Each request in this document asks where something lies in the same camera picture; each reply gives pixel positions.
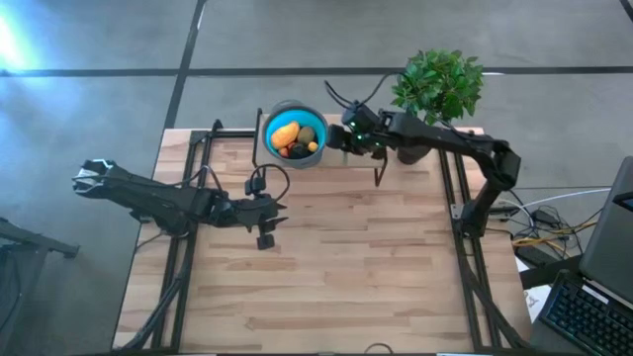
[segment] blue bowl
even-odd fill
[[[300,127],[311,127],[315,130],[318,149],[316,152],[306,158],[290,159],[282,157],[277,149],[272,146],[271,136],[278,129],[285,125],[297,122]],[[307,168],[313,166],[320,161],[323,149],[325,148],[325,138],[327,135],[327,122],[325,118],[317,111],[301,105],[289,105],[272,113],[264,124],[264,140],[268,151],[284,161],[288,165],[296,168]]]

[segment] yellow object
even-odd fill
[[[273,132],[273,134],[270,136],[270,143],[275,149],[285,147],[290,142],[293,142],[295,139],[297,139],[299,129],[299,123],[291,122]]]

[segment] wooden tabletop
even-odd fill
[[[181,179],[189,134],[165,131],[154,179]],[[214,141],[211,166],[234,199],[243,197],[252,171],[252,145],[252,139]],[[289,219],[274,232],[272,249],[257,250],[255,232],[243,227],[201,225],[181,351],[360,353],[374,342],[397,353],[471,351],[437,151],[411,166],[390,155],[379,188],[366,169],[289,170],[292,185],[282,200]],[[475,195],[484,178],[473,160],[465,164]],[[283,189],[281,174],[270,171],[267,178],[273,196]],[[156,232],[145,225],[139,241]],[[482,244],[494,299],[529,338],[507,236],[491,232]],[[156,306],[167,249],[164,237],[136,254],[116,346],[130,340]]]
[[[323,117],[328,124],[340,125],[340,114],[325,114]],[[263,126],[267,118],[268,114],[263,114],[259,120],[259,135],[256,138],[257,151],[255,152],[255,162],[257,162],[257,164],[276,163],[287,166],[266,149],[264,140],[261,139]],[[379,168],[383,166],[383,160],[372,159],[371,154],[359,156],[326,146],[323,149],[323,156],[318,166],[321,168]]]

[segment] gray floor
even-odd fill
[[[177,69],[195,4],[5,0],[0,69]],[[486,66],[631,65],[633,23],[617,0],[209,0],[191,67],[399,66],[429,47],[459,48]],[[362,98],[379,77],[190,77],[175,127],[207,128],[214,119],[252,127],[257,107],[288,98],[338,112],[323,79]],[[510,141],[523,157],[516,193],[525,202],[609,186],[633,153],[632,79],[487,76],[476,117],[456,125]],[[81,245],[75,260],[48,260],[12,354],[109,349],[138,224],[112,203],[75,196],[69,178],[97,157],[149,175],[174,83],[0,77],[0,217]],[[370,106],[390,101],[386,85]],[[605,197],[551,205],[579,223]]]

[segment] potted plant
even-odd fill
[[[462,57],[460,50],[420,51],[408,60],[407,68],[392,87],[396,99],[392,105],[404,109],[413,116],[423,112],[428,125],[437,122],[449,125],[464,117],[464,111],[475,115],[475,104],[481,99],[484,67],[476,65],[476,57]],[[413,164],[430,148],[413,147],[399,149],[398,158]]]

